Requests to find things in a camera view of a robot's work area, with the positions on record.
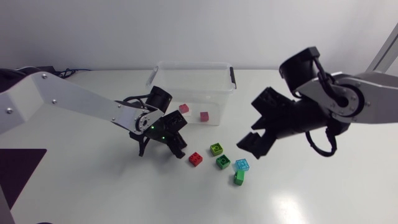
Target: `white wall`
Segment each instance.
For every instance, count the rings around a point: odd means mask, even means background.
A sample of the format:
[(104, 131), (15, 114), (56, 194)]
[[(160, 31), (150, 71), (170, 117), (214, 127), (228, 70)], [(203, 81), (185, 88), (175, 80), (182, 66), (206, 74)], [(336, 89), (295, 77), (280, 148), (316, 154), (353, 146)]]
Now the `white wall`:
[(159, 60), (277, 68), (316, 45), (330, 72), (362, 72), (398, 21), (397, 0), (12, 0), (0, 67), (152, 68)]

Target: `toy block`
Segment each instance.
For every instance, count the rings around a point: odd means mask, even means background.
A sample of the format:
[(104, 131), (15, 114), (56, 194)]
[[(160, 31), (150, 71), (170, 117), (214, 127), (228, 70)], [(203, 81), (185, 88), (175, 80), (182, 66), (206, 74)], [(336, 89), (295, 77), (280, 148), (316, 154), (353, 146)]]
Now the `toy block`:
[(178, 110), (180, 113), (186, 113), (189, 111), (189, 107), (186, 104), (183, 104), (178, 107)]
[(225, 155), (222, 155), (216, 159), (216, 163), (220, 169), (225, 169), (225, 167), (229, 166), (231, 161)]
[(218, 156), (223, 153), (223, 148), (219, 143), (210, 146), (210, 151), (213, 153), (214, 156)]
[(235, 162), (235, 164), (236, 164), (236, 168), (238, 168), (238, 170), (248, 171), (250, 168), (246, 159), (239, 159)]
[(242, 185), (243, 179), (244, 179), (244, 171), (243, 170), (236, 171), (235, 176), (234, 176), (234, 183), (236, 185)]
[(189, 157), (189, 161), (196, 167), (197, 165), (199, 165), (199, 163), (201, 163), (203, 160), (202, 156), (200, 156), (197, 152), (193, 153), (190, 157)]
[(206, 122), (209, 120), (209, 113), (207, 112), (200, 112), (200, 121)]

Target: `transparent plastic container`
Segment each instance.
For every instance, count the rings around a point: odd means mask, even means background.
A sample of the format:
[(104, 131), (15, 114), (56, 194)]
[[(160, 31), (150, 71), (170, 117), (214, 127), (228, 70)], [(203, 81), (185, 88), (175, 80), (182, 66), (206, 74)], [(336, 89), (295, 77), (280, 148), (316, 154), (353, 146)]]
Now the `transparent plastic container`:
[[(149, 90), (153, 86), (173, 96), (167, 113), (186, 104), (189, 112), (183, 116), (188, 123), (219, 125), (236, 82), (233, 68), (228, 63), (159, 62), (146, 85)], [(201, 112), (208, 112), (208, 121), (201, 121)]]

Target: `white robotic arm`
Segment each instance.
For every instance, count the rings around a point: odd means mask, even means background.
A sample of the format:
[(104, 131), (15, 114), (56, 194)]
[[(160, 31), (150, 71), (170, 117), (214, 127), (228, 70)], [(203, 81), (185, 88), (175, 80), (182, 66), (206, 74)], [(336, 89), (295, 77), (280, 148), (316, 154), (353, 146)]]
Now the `white robotic arm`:
[(0, 134), (26, 122), (44, 103), (113, 122), (137, 135), (164, 115), (147, 104), (138, 108), (109, 100), (46, 72), (26, 76), (0, 93), (0, 102)]
[(130, 138), (139, 142), (140, 156), (144, 154), (149, 139), (168, 145), (179, 159), (185, 155), (181, 149), (187, 144), (178, 131), (187, 122), (179, 111), (164, 116), (172, 96), (159, 87), (154, 86), (146, 96), (113, 101), (46, 72), (18, 77), (9, 83), (1, 87), (0, 134), (26, 122), (44, 103), (48, 103), (110, 121), (128, 130)]

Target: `lime green toy block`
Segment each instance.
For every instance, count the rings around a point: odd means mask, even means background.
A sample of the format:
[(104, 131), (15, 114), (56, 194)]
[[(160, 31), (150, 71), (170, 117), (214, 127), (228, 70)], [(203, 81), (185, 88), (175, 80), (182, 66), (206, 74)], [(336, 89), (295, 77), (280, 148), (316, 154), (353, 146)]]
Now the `lime green toy block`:
[(221, 153), (223, 153), (223, 148), (219, 143), (216, 143), (214, 145), (210, 146), (211, 153), (213, 153), (214, 156), (218, 156)]
[(220, 167), (220, 169), (225, 169), (225, 167), (229, 166), (231, 161), (225, 155), (222, 155), (216, 159), (216, 163)]
[(243, 184), (243, 179), (244, 179), (244, 171), (243, 170), (236, 171), (235, 178), (234, 178), (234, 183), (236, 185), (242, 185)]

